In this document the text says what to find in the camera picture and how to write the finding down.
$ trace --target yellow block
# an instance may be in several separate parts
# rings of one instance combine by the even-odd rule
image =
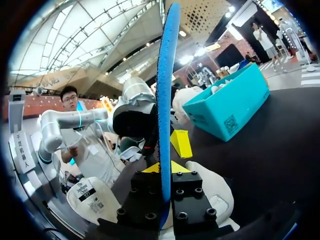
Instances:
[[[188,131],[174,130],[170,136],[170,142],[180,158],[188,159],[192,157],[192,150],[189,141]]]
[[[173,174],[176,173],[191,173],[190,170],[186,169],[185,167],[179,165],[178,163],[171,161],[171,171]],[[146,170],[142,171],[143,173],[159,173],[159,162],[156,164],[152,165],[151,167],[148,167]]]

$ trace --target glass ceiling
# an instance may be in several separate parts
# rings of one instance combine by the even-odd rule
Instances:
[[[65,0],[42,11],[15,48],[10,73],[40,76],[108,57],[157,0]]]

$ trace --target robotic arm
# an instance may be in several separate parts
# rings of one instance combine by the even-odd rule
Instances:
[[[63,143],[61,129],[72,129],[100,123],[104,132],[109,132],[108,111],[96,108],[87,111],[59,112],[47,110],[41,116],[42,140],[38,155],[45,164],[51,163],[52,154]]]
[[[145,138],[154,127],[151,123],[156,122],[152,119],[155,117],[155,103],[156,97],[146,82],[132,77],[124,83],[122,96],[109,116],[105,108],[69,112],[47,110],[41,116],[43,138],[39,158],[45,164],[51,163],[52,154],[63,143],[60,129],[80,128],[95,122],[100,124],[103,132]]]

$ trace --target teal cardboard box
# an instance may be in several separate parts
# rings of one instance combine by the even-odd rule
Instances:
[[[225,84],[215,94],[212,86]],[[182,107],[198,128],[227,142],[236,135],[270,95],[264,76],[256,64],[226,76]]]

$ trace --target glasses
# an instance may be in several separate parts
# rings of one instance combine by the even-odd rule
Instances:
[[[70,102],[70,100],[74,101],[77,99],[77,95],[72,95],[70,97],[66,97],[63,102]]]

